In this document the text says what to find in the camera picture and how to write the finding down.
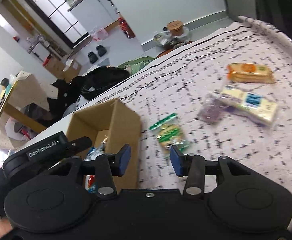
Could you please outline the person's left hand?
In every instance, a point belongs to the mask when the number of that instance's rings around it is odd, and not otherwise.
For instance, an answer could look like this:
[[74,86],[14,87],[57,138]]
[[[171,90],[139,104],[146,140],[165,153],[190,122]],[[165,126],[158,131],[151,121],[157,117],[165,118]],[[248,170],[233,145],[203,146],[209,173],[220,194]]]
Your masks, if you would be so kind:
[[11,223],[7,218],[3,218],[2,220],[0,220],[0,239],[12,230],[13,228],[11,226]]

